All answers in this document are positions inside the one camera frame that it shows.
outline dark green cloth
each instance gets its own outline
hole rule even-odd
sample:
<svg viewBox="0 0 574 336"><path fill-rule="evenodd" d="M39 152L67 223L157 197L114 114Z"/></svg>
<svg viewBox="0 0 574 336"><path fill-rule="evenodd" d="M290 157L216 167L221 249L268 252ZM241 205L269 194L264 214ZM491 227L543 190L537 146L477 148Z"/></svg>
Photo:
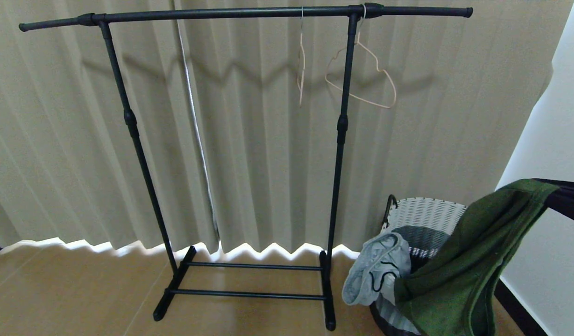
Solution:
<svg viewBox="0 0 574 336"><path fill-rule="evenodd" d="M397 308L427 336L493 336L498 277L556 189L524 179L471 204L436 257L395 281Z"/></svg>

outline white wall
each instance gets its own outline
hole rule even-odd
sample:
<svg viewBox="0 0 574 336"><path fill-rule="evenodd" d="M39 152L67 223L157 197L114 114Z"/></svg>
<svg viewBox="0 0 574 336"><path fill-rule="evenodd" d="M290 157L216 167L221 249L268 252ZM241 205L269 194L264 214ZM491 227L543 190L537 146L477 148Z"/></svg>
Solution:
<svg viewBox="0 0 574 336"><path fill-rule="evenodd" d="M520 178L574 181L574 4L553 67L499 186ZM574 221L547 210L502 280L548 334L574 336Z"/></svg>

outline white wicker basket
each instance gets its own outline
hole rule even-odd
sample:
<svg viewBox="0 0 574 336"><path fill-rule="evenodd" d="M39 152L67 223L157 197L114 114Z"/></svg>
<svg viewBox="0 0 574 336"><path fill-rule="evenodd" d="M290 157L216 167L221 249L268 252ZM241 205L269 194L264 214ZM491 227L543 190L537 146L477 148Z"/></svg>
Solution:
<svg viewBox="0 0 574 336"><path fill-rule="evenodd" d="M466 206L434 198L405 198L397 201L393 195L383 218L381 232L392 231L400 234L409 243L412 272L434 258L445 243ZM413 323L381 295L370 305L372 316L389 336L419 335Z"/></svg>

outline wire hanger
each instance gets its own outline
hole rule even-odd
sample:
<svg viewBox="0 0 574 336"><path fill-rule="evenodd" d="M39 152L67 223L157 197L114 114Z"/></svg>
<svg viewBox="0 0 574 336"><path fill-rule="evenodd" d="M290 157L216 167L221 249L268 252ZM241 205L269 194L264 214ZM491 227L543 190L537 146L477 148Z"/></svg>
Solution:
<svg viewBox="0 0 574 336"><path fill-rule="evenodd" d="M299 52L297 53L297 68L303 60L304 65L301 69L301 77L297 74L297 87L299 88L299 107L301 107L301 98L304 95L304 78L305 78L305 50L304 50L304 7L301 7L301 26L299 27Z"/></svg>
<svg viewBox="0 0 574 336"><path fill-rule="evenodd" d="M357 99L357 100L361 100L362 102L366 102L368 104L374 105L374 106L378 106L379 108L387 108L390 109L392 108L395 103L397 102L397 88L395 87L395 84L393 83L393 79L391 78L391 76L389 75L389 73L385 70L385 69L381 69L378 66L378 57L376 57L376 55L374 55L374 53L372 53L372 51L370 49L368 49L368 47L366 47L365 45L363 45L360 42L360 36L361 36L361 26L363 25L364 19L366 19L366 5L362 4L363 6L363 17L361 18L360 21L360 26L357 30L357 38L355 39L355 44L359 45L360 47L362 47L362 49L364 49L365 51L367 51L370 55L372 55L372 57L374 57L374 61L376 62L376 71L377 72L383 72L385 75L387 75L387 78L389 79L389 82L391 83L391 86L393 87L393 103L390 104L389 106L387 105L382 105L382 104L378 104L375 102L370 102L370 100L361 98L356 96L355 94L349 93L349 96ZM343 49L340 49L339 51L336 52L336 55L334 55L334 57L332 57L330 59L330 61L328 62L328 65L326 66L326 73L325 73L325 81L326 83L332 85L334 88L336 88L337 90L343 92L343 88L342 87L338 87L337 85L335 85L334 83L332 83L331 81L329 81L328 79L328 71L330 69L330 64L332 63L332 61L336 60L339 57L339 54L341 51L347 49L346 47Z"/></svg>

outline pleated curtain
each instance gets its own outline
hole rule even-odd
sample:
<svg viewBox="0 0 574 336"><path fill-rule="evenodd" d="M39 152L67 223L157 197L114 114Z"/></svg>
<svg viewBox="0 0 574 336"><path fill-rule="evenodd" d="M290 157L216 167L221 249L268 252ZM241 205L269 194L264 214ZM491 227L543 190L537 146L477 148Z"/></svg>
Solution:
<svg viewBox="0 0 574 336"><path fill-rule="evenodd" d="M552 74L571 8L570 1L383 4L475 10L470 19L363 22L360 41L393 77L397 105L349 100L335 244L354 250L379 231L389 194L469 204L496 187ZM0 2L0 242L161 243L99 29L22 33L18 23L90 12L322 5ZM173 248L204 242L214 251L219 239L225 251L272 242L290 252L303 243L326 248L340 92L325 73L341 85L344 53L327 64L345 47L347 18L114 23L111 30ZM359 47L351 91L381 104L393 99Z"/></svg>

